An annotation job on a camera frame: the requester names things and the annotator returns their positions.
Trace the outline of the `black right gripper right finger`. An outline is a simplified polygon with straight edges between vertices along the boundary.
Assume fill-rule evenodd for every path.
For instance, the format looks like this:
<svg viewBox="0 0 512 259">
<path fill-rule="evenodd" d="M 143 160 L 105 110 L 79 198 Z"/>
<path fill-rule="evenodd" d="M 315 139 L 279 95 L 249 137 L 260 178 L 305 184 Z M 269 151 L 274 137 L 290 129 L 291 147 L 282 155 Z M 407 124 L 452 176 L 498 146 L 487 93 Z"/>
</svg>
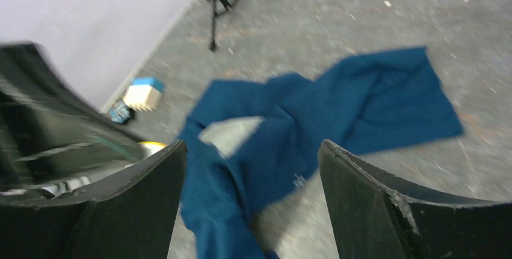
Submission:
<svg viewBox="0 0 512 259">
<path fill-rule="evenodd" d="M 330 140 L 319 174 L 340 258 L 510 258 L 511 203 L 402 179 Z"/>
</svg>

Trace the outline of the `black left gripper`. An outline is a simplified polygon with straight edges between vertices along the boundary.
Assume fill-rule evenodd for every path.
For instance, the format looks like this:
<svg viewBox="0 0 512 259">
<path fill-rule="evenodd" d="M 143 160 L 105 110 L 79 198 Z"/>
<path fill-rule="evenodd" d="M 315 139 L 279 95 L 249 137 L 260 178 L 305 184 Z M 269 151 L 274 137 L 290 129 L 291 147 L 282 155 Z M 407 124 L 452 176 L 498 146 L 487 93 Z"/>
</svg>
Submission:
<svg viewBox="0 0 512 259">
<path fill-rule="evenodd" d="M 69 90 L 31 42 L 1 45 L 1 198 L 49 199 L 143 161 L 138 136 Z"/>
</svg>

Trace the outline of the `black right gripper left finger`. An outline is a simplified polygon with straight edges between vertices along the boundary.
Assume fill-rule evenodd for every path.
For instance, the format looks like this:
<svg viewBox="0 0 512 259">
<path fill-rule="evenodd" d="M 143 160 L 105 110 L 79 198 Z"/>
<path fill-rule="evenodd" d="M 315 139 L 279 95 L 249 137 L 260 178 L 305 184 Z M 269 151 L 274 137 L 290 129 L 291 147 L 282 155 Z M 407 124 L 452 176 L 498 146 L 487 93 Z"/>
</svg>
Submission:
<svg viewBox="0 0 512 259">
<path fill-rule="evenodd" d="M 2 258 L 165 258 L 187 148 L 175 141 L 146 160 L 54 196 L 1 197 Z"/>
</svg>

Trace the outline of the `blue Mickey Mouse t-shirt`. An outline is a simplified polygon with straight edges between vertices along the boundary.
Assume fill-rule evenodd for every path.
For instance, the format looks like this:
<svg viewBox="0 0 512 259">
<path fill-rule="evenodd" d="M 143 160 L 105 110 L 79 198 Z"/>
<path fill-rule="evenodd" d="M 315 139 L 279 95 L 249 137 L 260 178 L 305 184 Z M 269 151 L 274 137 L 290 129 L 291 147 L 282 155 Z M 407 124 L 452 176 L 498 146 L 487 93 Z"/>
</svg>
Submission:
<svg viewBox="0 0 512 259">
<path fill-rule="evenodd" d="M 462 132 L 424 47 L 350 56 L 316 80 L 215 80 L 178 136 L 181 216 L 198 258 L 266 258 L 252 216 L 316 171 L 323 140 L 364 155 Z"/>
</svg>

